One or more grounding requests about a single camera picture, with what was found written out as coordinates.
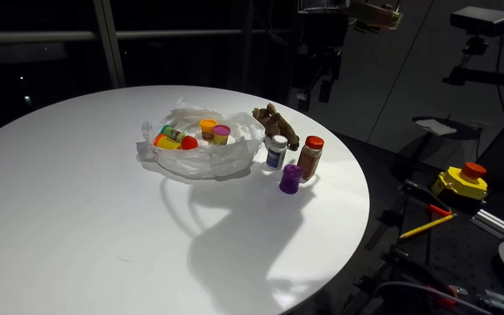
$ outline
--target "yellow pencil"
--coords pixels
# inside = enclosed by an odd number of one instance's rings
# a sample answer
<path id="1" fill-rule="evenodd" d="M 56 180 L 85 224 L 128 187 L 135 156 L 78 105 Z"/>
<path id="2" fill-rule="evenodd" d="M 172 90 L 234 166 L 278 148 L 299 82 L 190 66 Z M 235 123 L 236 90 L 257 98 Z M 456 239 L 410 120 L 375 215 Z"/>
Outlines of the yellow pencil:
<path id="1" fill-rule="evenodd" d="M 406 238 L 406 237 L 410 237 L 412 235 L 416 235 L 419 232 L 423 232 L 426 229 L 430 229 L 430 228 L 434 227 L 435 225 L 443 223 L 443 222 L 446 222 L 446 221 L 448 221 L 448 220 L 450 220 L 450 219 L 452 219 L 452 218 L 454 218 L 456 216 L 457 216 L 457 214 L 453 213 L 451 215 L 447 215 L 446 217 L 442 217 L 442 218 L 440 218 L 438 220 L 434 220 L 433 222 L 427 223 L 426 225 L 423 225 L 422 227 L 418 227 L 416 229 L 413 229 L 413 230 L 411 230 L 409 232 L 406 232 L 406 233 L 400 235 L 400 239 Z"/>

